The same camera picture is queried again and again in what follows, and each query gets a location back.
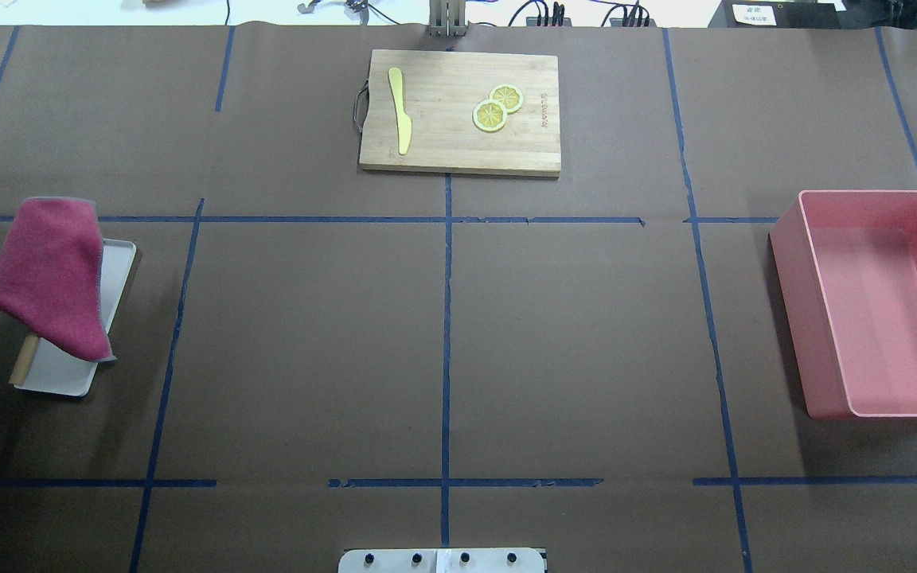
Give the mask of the pink microfibre cloth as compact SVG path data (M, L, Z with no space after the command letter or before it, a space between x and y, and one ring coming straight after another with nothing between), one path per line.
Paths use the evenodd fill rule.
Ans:
M80 280L97 279L102 240L95 202L23 200L0 250L0 311L47 337L55 320L74 312Z

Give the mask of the yellow plastic knife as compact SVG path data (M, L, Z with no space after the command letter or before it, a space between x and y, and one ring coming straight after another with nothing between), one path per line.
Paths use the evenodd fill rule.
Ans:
M389 68L387 80L392 91L394 113L396 113L397 153L407 155L412 141L412 119L405 110L404 73L400 68Z

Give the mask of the lemon slice front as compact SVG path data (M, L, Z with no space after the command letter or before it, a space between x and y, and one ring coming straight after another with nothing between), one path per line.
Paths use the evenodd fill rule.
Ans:
M483 131L483 133L497 133L506 126L509 112L502 102L486 99L474 105L470 115L472 115L470 119L472 119L474 127L478 128L478 130Z

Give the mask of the lemon slice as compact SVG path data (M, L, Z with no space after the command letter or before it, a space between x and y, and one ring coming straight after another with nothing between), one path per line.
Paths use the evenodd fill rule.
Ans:
M513 86L513 84L494 86L489 92L489 99L502 105L507 114L519 112L525 102L523 91L518 86Z
M497 133L506 126L509 112L502 102L486 99L474 105L470 115L472 115L470 119L472 119L474 127L478 128L478 130L483 131L483 133Z

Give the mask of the lemon slice rear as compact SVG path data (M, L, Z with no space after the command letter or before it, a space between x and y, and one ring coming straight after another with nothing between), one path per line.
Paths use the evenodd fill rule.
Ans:
M502 105L507 114L519 112L525 102L523 91L518 86L513 86L513 84L494 86L489 92L489 99Z

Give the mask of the bamboo cutting board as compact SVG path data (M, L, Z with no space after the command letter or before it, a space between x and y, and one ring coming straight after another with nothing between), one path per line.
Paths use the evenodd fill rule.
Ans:
M396 112L387 70L404 73L412 119L407 155L397 153ZM525 102L497 133L474 127L474 105L499 84ZM556 178L563 170L558 58L553 55L375 49L367 80L359 166L401 173Z

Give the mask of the black power strip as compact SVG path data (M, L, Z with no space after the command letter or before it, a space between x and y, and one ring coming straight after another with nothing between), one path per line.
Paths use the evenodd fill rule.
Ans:
M642 1L530 1L509 26L524 23L546 28L655 28Z

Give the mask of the black box with label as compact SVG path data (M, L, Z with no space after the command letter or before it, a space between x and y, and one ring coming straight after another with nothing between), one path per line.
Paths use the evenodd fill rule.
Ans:
M841 29L833 3L807 1L720 1L710 29Z

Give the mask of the white towel rack tray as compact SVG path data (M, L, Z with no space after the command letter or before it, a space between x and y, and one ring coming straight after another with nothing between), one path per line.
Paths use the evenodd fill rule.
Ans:
M138 247L128 240L104 239L98 256L97 279L80 280L83 287L73 313L51 324L40 337L23 380L11 380L21 391L80 398L90 392L102 363L116 360L110 329L123 303ZM96 296L90 286L97 287Z

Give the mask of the pink plastic bin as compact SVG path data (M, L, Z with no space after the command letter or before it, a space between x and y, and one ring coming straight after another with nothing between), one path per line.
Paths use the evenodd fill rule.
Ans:
M769 232L813 419L917 419L917 191L803 191Z

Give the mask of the wooden rack bar inner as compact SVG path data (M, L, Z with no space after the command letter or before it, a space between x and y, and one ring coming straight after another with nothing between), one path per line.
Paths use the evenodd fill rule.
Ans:
M14 387L21 387L25 384L30 368L32 368L35 361L40 341L41 339L33 331L29 331L23 337L21 349L19 349L10 374L10 384Z

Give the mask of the aluminium frame post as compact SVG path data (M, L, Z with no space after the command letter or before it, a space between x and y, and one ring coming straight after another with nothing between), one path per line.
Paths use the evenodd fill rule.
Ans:
M468 33L466 0L430 0L427 33L431 37L463 37Z

